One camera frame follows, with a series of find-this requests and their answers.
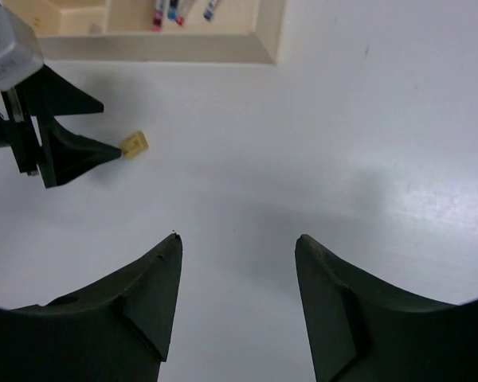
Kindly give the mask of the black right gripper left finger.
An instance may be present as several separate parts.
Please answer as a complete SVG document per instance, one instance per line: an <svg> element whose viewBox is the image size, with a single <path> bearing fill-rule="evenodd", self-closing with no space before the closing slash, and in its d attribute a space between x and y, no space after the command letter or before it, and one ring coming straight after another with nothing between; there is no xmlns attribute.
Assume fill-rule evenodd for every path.
<svg viewBox="0 0 478 382"><path fill-rule="evenodd" d="M0 308L0 381L156 381L181 273L182 239L173 233L45 306Z"/></svg>

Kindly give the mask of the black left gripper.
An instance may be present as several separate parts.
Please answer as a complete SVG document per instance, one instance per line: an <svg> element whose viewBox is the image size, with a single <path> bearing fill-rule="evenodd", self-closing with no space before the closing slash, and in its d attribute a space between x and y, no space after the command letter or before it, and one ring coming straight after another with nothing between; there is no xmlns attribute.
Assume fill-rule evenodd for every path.
<svg viewBox="0 0 478 382"><path fill-rule="evenodd" d="M0 148L12 150L20 173L39 175L41 171L47 189L66 185L97 166L121 158L122 151L64 129L54 116L103 112L104 105L98 99L44 65L23 85L0 92ZM38 117L41 145L32 116Z"/></svg>

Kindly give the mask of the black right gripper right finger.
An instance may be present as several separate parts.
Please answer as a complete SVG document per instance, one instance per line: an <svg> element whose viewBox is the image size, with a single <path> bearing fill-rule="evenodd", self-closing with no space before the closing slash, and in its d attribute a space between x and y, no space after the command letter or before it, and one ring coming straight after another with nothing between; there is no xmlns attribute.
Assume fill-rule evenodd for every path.
<svg viewBox="0 0 478 382"><path fill-rule="evenodd" d="M478 299L453 305L403 290L309 235L295 259L318 381L478 381Z"/></svg>

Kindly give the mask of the small tan eraser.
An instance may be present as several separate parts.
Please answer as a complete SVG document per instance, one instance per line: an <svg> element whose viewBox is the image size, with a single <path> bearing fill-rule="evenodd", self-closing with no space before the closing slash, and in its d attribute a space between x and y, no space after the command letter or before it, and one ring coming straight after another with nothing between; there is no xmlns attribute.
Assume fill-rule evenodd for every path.
<svg viewBox="0 0 478 382"><path fill-rule="evenodd" d="M147 139L142 131L135 131L119 143L122 155L126 159L133 159L149 149Z"/></svg>

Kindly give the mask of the red gel pen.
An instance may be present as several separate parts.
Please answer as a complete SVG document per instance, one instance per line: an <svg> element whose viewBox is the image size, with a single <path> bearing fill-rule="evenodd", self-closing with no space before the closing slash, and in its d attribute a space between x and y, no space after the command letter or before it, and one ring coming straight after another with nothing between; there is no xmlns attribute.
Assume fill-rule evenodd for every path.
<svg viewBox="0 0 478 382"><path fill-rule="evenodd" d="M178 8L175 14L175 22L178 25L183 25L187 19L192 7L194 5L194 0L180 0L178 3Z"/></svg>

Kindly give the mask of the blue gel pen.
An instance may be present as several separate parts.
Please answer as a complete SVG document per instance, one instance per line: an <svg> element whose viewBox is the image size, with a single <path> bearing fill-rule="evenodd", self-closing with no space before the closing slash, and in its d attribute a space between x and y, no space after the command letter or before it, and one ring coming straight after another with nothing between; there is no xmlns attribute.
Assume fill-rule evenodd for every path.
<svg viewBox="0 0 478 382"><path fill-rule="evenodd" d="M211 21L214 18L217 8L219 7L221 0L209 0L206 8L203 12L203 17L207 21Z"/></svg>

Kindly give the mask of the grey speckled eraser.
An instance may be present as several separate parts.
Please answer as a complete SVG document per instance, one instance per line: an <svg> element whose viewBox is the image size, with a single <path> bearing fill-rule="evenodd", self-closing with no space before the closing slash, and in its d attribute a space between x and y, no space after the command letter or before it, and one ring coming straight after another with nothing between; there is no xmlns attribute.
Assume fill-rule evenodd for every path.
<svg viewBox="0 0 478 382"><path fill-rule="evenodd" d="M102 34L102 28L100 25L97 25L95 23L92 23L89 25L88 27L88 34L92 35L92 34Z"/></svg>

